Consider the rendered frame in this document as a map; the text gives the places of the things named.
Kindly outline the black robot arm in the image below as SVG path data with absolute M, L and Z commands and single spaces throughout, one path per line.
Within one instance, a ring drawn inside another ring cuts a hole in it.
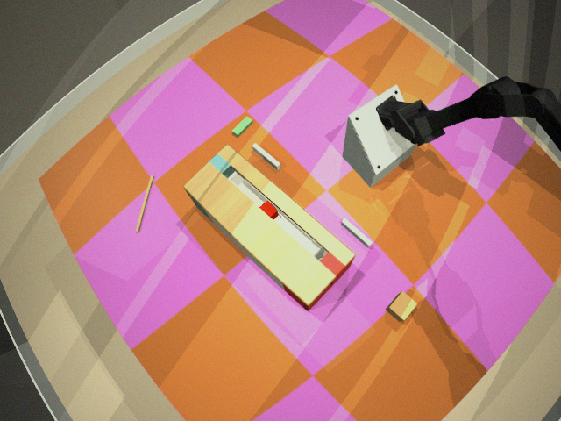
M 394 97 L 394 98 L 393 98 Z M 471 118 L 535 118 L 561 152 L 561 104 L 553 91 L 503 76 L 480 87 L 464 101 L 439 111 L 429 110 L 421 99 L 399 102 L 395 96 L 376 107 L 386 130 L 395 131 L 418 146 L 445 134 L 447 126 Z

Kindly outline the small red block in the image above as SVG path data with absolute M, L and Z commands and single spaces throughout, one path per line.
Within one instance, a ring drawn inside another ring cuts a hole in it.
M 275 218 L 277 218 L 278 215 L 278 211 L 270 204 L 269 201 L 266 201 L 263 205 L 260 206 L 260 208 L 272 219 L 274 220 Z

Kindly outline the green rectangular block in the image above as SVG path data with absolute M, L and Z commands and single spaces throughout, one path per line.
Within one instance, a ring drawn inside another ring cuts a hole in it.
M 239 137 L 245 131 L 245 129 L 252 123 L 253 123 L 252 119 L 246 117 L 241 121 L 241 123 L 235 129 L 232 130 L 232 133 L 234 133 L 236 136 Z

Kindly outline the tan wooden stick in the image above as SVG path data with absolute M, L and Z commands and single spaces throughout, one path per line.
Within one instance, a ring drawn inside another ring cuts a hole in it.
M 151 175 L 150 182 L 148 184 L 146 194 L 145 194 L 145 200 L 143 202 L 143 205 L 142 205 L 142 208 L 141 208 L 141 211 L 140 211 L 140 216 L 138 218 L 138 225 L 137 225 L 137 228 L 136 228 L 136 232 L 139 232 L 139 230 L 140 230 L 142 219 L 143 219 L 144 212 L 145 212 L 145 208 L 146 208 L 146 205 L 147 205 L 147 202 L 148 202 L 148 196 L 149 196 L 149 193 L 151 191 L 151 187 L 153 185 L 153 181 L 154 181 L 154 176 Z

